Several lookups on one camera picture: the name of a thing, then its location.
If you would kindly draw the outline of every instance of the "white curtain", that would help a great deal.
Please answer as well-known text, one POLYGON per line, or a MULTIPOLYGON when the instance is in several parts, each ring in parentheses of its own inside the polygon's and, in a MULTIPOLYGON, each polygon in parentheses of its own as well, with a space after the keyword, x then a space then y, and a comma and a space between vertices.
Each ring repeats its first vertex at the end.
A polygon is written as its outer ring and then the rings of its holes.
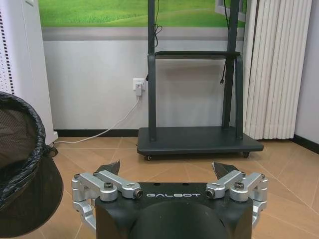
POLYGON ((244 132, 293 138, 312 0, 248 0, 244 132))

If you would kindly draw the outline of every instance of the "black trash bin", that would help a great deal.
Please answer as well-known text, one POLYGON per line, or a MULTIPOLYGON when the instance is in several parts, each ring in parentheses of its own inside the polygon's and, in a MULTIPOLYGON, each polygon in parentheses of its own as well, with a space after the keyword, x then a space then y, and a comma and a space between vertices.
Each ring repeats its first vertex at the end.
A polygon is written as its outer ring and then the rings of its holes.
POLYGON ((0 238, 29 233, 53 215, 63 193, 56 154, 35 110, 0 92, 0 238))

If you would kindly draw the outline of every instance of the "stand base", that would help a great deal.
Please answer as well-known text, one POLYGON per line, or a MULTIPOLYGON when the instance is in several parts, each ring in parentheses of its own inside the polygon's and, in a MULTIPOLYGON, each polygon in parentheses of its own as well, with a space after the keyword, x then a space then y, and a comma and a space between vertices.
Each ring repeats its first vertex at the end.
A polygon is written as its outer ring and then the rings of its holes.
POLYGON ((142 155, 234 153, 262 151, 264 146, 244 134, 236 139, 230 127, 158 127, 157 141, 150 141, 149 128, 140 128, 138 153, 142 155))

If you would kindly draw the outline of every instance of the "white power adapter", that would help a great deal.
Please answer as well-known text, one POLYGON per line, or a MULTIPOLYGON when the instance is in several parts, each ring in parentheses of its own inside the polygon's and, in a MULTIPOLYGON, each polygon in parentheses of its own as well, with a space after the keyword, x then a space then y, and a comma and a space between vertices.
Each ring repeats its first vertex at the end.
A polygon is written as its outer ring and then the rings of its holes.
POLYGON ((142 96, 143 85, 141 83, 135 84, 135 94, 136 96, 142 96))

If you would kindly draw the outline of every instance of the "tiled floor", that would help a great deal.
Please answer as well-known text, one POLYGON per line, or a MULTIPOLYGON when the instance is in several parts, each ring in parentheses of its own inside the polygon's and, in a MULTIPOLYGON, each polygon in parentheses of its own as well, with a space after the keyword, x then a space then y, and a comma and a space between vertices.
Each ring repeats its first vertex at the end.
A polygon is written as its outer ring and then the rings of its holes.
POLYGON ((216 179, 211 169, 213 161, 233 164, 247 174, 262 172, 270 181, 268 207, 262 212, 253 238, 319 239, 319 155, 290 141, 264 141, 264 151, 252 152, 249 159, 210 155, 144 161, 136 153, 136 142, 136 138, 97 138, 79 144, 58 144, 59 154, 54 161, 64 181, 61 205, 45 225, 21 238, 95 238, 72 209, 71 178, 120 160, 120 176, 140 182, 209 182, 216 179))

